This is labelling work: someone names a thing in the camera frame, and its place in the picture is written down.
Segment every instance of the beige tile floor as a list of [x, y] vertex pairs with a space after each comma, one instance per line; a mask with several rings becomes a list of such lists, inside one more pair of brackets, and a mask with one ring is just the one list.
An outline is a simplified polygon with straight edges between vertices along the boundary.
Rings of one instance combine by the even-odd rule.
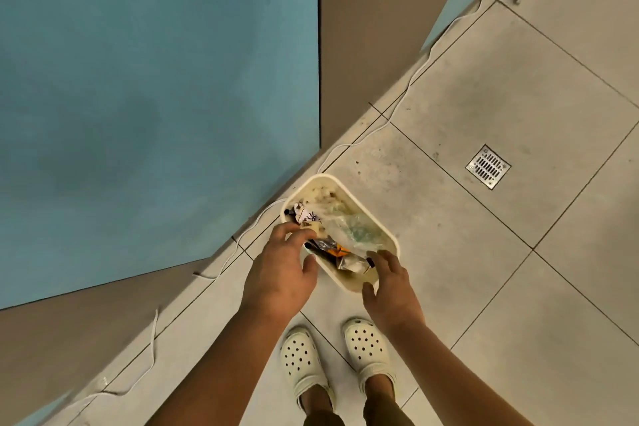
[[[538, 425], [639, 418], [637, 1], [484, 1], [442, 40], [393, 124], [333, 153], [327, 170], [398, 237], [428, 324]], [[385, 123], [381, 113], [402, 91], [395, 85], [342, 142]], [[512, 165], [492, 191], [465, 170], [484, 144]], [[268, 211], [220, 280], [198, 282], [197, 298], [163, 326], [148, 377], [117, 407], [94, 400], [74, 425], [148, 420], [235, 311], [278, 212]], [[365, 316], [361, 299], [321, 274], [293, 322], [310, 328], [338, 412], [359, 425], [363, 398], [339, 334], [353, 315]], [[404, 410], [417, 426], [439, 425], [394, 359]], [[147, 366], [138, 355], [112, 387]], [[243, 424], [302, 420], [274, 354]]]

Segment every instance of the metal drain grate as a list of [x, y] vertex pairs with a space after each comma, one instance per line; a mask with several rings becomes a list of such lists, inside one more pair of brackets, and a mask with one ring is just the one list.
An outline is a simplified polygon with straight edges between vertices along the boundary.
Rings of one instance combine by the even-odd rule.
[[466, 165], [468, 172], [481, 180], [489, 189], [494, 188], [511, 166], [487, 145]]

